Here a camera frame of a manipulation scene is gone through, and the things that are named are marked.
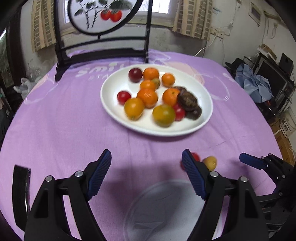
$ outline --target cardboard box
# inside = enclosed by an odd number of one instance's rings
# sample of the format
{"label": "cardboard box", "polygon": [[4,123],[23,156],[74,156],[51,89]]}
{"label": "cardboard box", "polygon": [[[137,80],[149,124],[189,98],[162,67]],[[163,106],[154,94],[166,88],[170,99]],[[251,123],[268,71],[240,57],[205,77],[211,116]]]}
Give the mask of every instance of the cardboard box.
{"label": "cardboard box", "polygon": [[283,156],[283,160],[289,163],[290,165],[294,166],[295,158],[293,154],[293,149],[289,139],[286,138],[283,132],[281,131],[281,128],[279,126],[279,120],[271,124],[270,127],[278,143],[281,155]]}

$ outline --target red tomato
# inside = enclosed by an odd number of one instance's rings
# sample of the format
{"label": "red tomato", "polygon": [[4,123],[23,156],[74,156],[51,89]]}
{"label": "red tomato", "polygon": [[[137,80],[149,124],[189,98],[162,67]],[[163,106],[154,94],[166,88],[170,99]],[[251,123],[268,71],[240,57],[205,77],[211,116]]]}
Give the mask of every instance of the red tomato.
{"label": "red tomato", "polygon": [[179,104],[175,104],[173,106],[173,109],[174,109],[174,111],[176,113],[175,121],[181,121],[186,115],[185,110]]}
{"label": "red tomato", "polygon": [[197,153],[192,152],[191,154],[193,155],[193,157],[194,157],[194,159],[195,159],[196,161],[200,161],[200,157],[199,157],[199,155],[198,155]]}
{"label": "red tomato", "polygon": [[122,17],[122,12],[120,10],[118,12],[112,12],[110,16],[113,22],[118,22],[121,19],[121,17]]}
{"label": "red tomato", "polygon": [[109,11],[109,10],[103,10],[103,11],[101,11],[101,18],[103,19],[103,20],[108,20],[109,18],[111,17],[111,11]]}
{"label": "red tomato", "polygon": [[184,165],[183,165],[183,163],[182,163],[182,160],[180,161],[180,166],[181,166],[182,170],[186,171],[186,170],[185,170],[185,167],[184,167]]}
{"label": "red tomato", "polygon": [[128,72],[128,76],[132,82],[136,83],[143,77],[143,72],[139,68],[133,68]]}
{"label": "red tomato", "polygon": [[119,104],[124,105],[125,102],[131,98],[131,94],[127,91],[120,91],[117,94],[117,100],[119,102]]}

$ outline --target fruit plate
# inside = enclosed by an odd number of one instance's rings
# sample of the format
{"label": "fruit plate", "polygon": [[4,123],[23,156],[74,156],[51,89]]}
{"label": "fruit plate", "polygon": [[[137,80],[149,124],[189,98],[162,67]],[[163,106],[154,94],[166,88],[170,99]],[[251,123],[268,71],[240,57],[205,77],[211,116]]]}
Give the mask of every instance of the fruit plate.
{"label": "fruit plate", "polygon": [[[117,94],[120,91],[128,91],[132,98],[137,96],[140,90],[140,82],[133,83],[129,80],[128,72],[132,68],[140,68],[144,71],[148,67],[158,69],[161,76],[165,73],[172,73],[175,78],[174,86],[183,86],[194,94],[198,99],[199,106],[202,109],[202,115],[197,120],[184,118],[181,121],[174,121],[169,127],[160,127],[155,124],[152,117],[152,109],[145,109],[138,120],[129,120],[125,115],[123,106],[118,103]],[[162,94],[167,88],[162,84],[156,90],[158,102],[156,106],[162,103]],[[111,74],[101,87],[101,102],[107,113],[117,122],[125,127],[153,136],[173,137],[186,135],[202,128],[210,119],[213,112],[213,101],[210,93],[192,76],[172,67],[158,64],[136,64],[122,68]]]}

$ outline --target black chair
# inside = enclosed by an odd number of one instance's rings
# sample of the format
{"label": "black chair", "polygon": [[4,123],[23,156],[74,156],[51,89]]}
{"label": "black chair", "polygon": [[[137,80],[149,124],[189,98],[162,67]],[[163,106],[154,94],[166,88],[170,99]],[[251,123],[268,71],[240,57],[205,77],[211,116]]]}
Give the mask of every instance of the black chair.
{"label": "black chair", "polygon": [[227,71],[230,73],[230,75],[232,76],[232,78],[235,78],[235,74],[236,74],[236,71],[237,71],[237,68],[241,65],[241,64],[244,64],[245,62],[240,59],[240,58],[236,58],[235,61],[233,61],[233,63],[225,63],[226,65],[226,69]]}

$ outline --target curtain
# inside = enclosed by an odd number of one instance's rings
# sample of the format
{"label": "curtain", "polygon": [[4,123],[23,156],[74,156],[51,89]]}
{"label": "curtain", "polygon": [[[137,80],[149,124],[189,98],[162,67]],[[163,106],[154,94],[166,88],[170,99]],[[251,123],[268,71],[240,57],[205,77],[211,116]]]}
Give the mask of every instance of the curtain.
{"label": "curtain", "polygon": [[178,0],[173,31],[210,40],[213,0]]}
{"label": "curtain", "polygon": [[56,42],[54,33],[54,0],[34,0],[31,19],[33,52]]}

